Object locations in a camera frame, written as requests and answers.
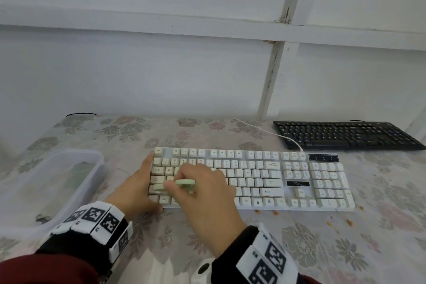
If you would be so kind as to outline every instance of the table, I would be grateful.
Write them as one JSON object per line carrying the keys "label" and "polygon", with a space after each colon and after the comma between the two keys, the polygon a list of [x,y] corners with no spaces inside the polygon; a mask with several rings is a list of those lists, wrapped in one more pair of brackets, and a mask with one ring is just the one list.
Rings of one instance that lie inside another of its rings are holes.
{"label": "table", "polygon": [[[273,131],[271,121],[248,123]],[[108,166],[93,197],[103,200],[154,147],[283,151],[276,136],[225,119],[73,115],[12,162],[0,182],[34,168],[51,151],[102,151]],[[282,241],[299,272],[326,283],[426,283],[426,152],[339,152],[355,212],[241,211]],[[39,241],[0,238],[0,260],[34,252]],[[188,283],[211,257],[179,209],[142,215],[111,283]]]}

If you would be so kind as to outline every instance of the transparent plastic box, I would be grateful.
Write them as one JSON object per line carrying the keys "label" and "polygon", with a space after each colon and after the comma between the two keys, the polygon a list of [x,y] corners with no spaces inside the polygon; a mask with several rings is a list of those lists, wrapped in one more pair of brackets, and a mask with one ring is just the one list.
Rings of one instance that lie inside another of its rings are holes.
{"label": "transparent plastic box", "polygon": [[50,154],[30,172],[16,176],[16,184],[1,195],[0,237],[44,237],[88,203],[106,171],[99,151],[64,149]]}

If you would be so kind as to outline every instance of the white cable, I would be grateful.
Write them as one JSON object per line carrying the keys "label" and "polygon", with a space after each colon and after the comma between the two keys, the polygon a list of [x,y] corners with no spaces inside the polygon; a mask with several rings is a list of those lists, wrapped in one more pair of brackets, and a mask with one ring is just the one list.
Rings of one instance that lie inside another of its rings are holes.
{"label": "white cable", "polygon": [[[238,121],[241,121],[240,119],[238,119],[238,118],[232,118],[232,120],[238,120]],[[291,140],[292,142],[294,142],[299,148],[300,148],[300,152],[301,153],[303,153],[303,149],[301,148],[301,146],[294,140],[294,139],[291,139],[291,138],[289,138],[289,137],[286,137],[286,136],[282,136],[282,135],[279,135],[279,134],[274,134],[274,133],[271,133],[271,132],[269,132],[269,131],[266,131],[266,130],[264,130],[264,129],[262,129],[262,128],[260,128],[260,127],[258,127],[258,126],[255,126],[255,125],[250,125],[250,124],[248,124],[248,123],[246,123],[246,122],[243,122],[243,121],[241,121],[243,124],[246,124],[246,125],[249,125],[249,126],[252,126],[252,127],[256,127],[256,128],[258,128],[258,129],[260,129],[260,130],[263,130],[265,133],[268,133],[268,134],[271,134],[271,135],[275,135],[275,136],[278,136],[278,137],[282,137],[282,138],[285,138],[285,139],[288,139],[288,140]]]}

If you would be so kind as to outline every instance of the red sleeve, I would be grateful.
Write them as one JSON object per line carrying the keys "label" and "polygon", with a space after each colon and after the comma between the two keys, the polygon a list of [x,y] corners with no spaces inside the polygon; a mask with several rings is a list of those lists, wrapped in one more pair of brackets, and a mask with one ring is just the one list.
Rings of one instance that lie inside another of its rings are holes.
{"label": "red sleeve", "polygon": [[0,283],[98,284],[97,272],[87,262],[63,254],[32,254],[0,263]]}

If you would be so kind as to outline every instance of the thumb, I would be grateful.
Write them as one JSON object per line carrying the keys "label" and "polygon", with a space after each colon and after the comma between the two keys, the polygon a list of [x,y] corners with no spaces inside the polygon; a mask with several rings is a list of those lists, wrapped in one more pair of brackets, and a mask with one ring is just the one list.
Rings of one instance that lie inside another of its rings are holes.
{"label": "thumb", "polygon": [[163,206],[159,204],[158,202],[154,202],[151,199],[147,198],[148,201],[146,203],[145,211],[151,212],[151,213],[162,213],[163,212]]}
{"label": "thumb", "polygon": [[186,209],[191,206],[194,197],[187,191],[176,185],[175,182],[168,180],[163,183],[164,188],[170,193],[172,197],[179,203],[182,209]]}

